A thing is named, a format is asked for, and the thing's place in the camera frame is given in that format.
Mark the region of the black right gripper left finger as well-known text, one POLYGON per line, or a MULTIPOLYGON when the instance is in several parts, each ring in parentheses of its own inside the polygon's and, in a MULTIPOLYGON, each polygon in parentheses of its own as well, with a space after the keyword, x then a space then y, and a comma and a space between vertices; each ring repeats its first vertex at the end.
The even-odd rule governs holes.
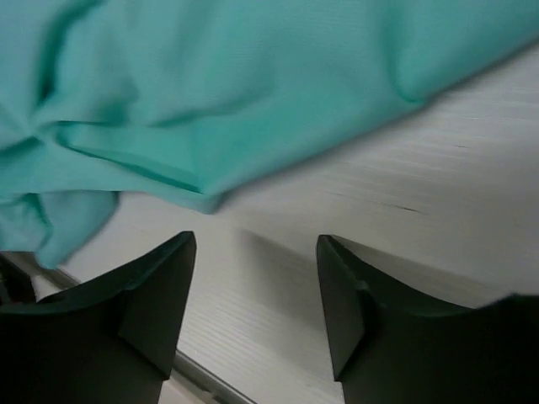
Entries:
POLYGON ((1 306, 4 403, 155 403, 172 372, 195 235, 34 303, 1 306))

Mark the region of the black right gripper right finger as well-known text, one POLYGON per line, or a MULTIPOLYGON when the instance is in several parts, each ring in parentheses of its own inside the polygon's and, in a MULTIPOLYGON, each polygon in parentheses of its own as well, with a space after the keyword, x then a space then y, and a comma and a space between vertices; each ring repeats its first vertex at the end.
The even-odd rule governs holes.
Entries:
POLYGON ((328 235, 318 238, 317 267, 346 402, 537 402, 536 296, 459 306, 383 273, 328 235))

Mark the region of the teal t shirt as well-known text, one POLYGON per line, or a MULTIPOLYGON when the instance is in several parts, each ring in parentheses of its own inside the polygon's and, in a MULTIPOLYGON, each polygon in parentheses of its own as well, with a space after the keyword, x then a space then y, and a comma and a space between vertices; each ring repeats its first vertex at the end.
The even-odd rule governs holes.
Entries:
POLYGON ((4 1, 1 248, 54 268, 122 191, 211 213, 537 38, 535 1, 4 1))

